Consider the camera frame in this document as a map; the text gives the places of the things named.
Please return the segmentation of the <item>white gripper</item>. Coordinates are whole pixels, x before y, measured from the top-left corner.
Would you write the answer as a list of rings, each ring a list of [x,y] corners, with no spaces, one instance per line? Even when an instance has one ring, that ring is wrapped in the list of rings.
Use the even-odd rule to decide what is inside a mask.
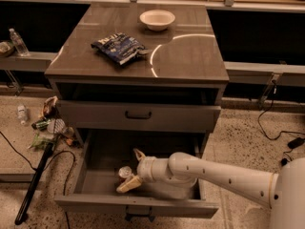
[[[137,166],[138,176],[129,176],[122,180],[116,191],[120,194],[129,192],[142,185],[144,182],[165,182],[171,177],[171,171],[168,167],[166,158],[157,158],[155,156],[145,156],[139,149],[134,148],[133,152],[139,161]]]

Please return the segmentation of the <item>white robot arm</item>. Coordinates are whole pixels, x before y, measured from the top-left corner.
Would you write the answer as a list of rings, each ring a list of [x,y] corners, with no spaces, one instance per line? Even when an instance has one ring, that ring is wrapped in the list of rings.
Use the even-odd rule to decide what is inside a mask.
[[[117,187],[127,193],[144,182],[165,182],[191,187],[199,180],[271,208],[270,229],[305,229],[305,158],[295,159],[278,173],[211,162],[186,153],[168,158],[134,151],[136,173]]]

